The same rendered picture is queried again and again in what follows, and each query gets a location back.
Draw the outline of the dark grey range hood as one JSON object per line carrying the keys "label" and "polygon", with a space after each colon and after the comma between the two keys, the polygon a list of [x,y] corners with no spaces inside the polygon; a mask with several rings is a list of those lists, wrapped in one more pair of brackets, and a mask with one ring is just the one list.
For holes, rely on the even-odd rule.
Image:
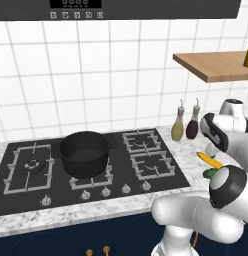
{"label": "dark grey range hood", "polygon": [[0,21],[235,19],[241,0],[0,0]]}

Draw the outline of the yellow oil bottle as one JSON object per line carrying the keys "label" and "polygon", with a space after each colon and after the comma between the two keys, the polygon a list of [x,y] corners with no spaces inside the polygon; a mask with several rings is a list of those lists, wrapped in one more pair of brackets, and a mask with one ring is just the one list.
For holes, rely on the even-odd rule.
{"label": "yellow oil bottle", "polygon": [[171,137],[173,141],[180,141],[183,136],[183,133],[184,133],[183,114],[184,114],[183,101],[180,101],[180,106],[177,109],[177,117],[171,129]]}

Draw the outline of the wooden wall shelf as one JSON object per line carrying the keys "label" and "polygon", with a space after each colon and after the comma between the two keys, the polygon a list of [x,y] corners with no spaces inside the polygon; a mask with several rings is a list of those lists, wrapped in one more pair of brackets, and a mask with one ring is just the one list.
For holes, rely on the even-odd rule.
{"label": "wooden wall shelf", "polygon": [[206,83],[248,80],[245,51],[178,53],[173,59]]}

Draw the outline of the navy cupboard door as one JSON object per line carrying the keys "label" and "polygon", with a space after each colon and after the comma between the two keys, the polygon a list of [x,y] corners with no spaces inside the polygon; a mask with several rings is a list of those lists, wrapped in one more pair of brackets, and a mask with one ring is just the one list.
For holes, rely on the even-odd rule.
{"label": "navy cupboard door", "polygon": [[164,227],[150,213],[99,221],[98,244],[109,246],[109,256],[151,256],[160,242]]}
{"label": "navy cupboard door", "polygon": [[98,256],[94,225],[80,224],[0,238],[0,256]]}

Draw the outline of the yellow corn cob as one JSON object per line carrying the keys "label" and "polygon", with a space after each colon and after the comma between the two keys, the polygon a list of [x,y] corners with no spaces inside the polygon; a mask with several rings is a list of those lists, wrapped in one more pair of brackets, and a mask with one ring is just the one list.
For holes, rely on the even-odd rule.
{"label": "yellow corn cob", "polygon": [[209,155],[203,153],[203,152],[197,152],[197,156],[203,160],[205,163],[209,164],[211,167],[220,169],[223,167],[223,164],[213,158],[211,158]]}

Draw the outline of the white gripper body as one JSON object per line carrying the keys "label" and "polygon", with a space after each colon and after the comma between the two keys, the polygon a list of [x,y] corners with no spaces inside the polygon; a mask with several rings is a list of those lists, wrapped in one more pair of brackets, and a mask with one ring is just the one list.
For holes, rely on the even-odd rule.
{"label": "white gripper body", "polygon": [[205,148],[205,153],[211,158],[214,158],[217,153],[217,148],[212,143],[208,143]]}

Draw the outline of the dark vinegar bottle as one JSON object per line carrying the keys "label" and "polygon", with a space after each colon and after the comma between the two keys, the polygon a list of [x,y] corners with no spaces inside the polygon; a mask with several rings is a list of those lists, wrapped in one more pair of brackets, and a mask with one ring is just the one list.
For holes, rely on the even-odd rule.
{"label": "dark vinegar bottle", "polygon": [[186,137],[188,139],[195,139],[198,134],[198,115],[200,111],[199,100],[196,100],[196,104],[193,106],[193,113],[191,120],[186,127]]}

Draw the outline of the black gas hob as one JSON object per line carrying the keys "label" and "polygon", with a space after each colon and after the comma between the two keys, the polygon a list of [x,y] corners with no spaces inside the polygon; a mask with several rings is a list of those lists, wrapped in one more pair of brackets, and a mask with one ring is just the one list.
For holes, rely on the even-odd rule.
{"label": "black gas hob", "polygon": [[[72,206],[125,196],[186,188],[189,182],[154,128],[108,133],[117,147],[109,152],[105,171],[89,179],[69,176],[59,153],[60,138],[10,143],[0,163],[0,216]],[[149,191],[142,188],[147,181]],[[129,194],[122,192],[127,184]],[[102,195],[107,187],[111,194]],[[82,200],[84,190],[90,192]],[[41,200],[48,195],[49,206]]]}

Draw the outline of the black cooking pot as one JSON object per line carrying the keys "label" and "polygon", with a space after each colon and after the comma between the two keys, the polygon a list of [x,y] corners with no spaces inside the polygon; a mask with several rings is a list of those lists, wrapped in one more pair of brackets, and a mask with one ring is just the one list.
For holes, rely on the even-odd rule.
{"label": "black cooking pot", "polygon": [[59,145],[66,173],[76,179],[100,175],[106,168],[111,149],[117,142],[111,134],[82,131],[68,135]]}

